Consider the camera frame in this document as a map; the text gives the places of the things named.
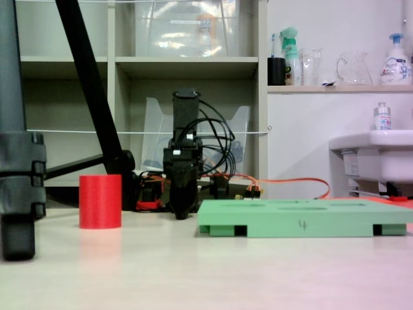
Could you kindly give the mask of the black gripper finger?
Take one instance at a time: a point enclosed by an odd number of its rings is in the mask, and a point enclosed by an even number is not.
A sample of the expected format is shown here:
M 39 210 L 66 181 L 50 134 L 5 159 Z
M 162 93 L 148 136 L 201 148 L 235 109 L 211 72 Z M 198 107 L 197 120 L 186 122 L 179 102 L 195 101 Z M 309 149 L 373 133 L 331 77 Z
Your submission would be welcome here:
M 172 179 L 170 186 L 170 206 L 177 220 L 185 220 L 191 208 L 190 182 Z
M 189 182 L 189 194 L 190 194 L 190 213 L 196 213 L 197 208 L 198 208 L 197 180 L 191 180 Z

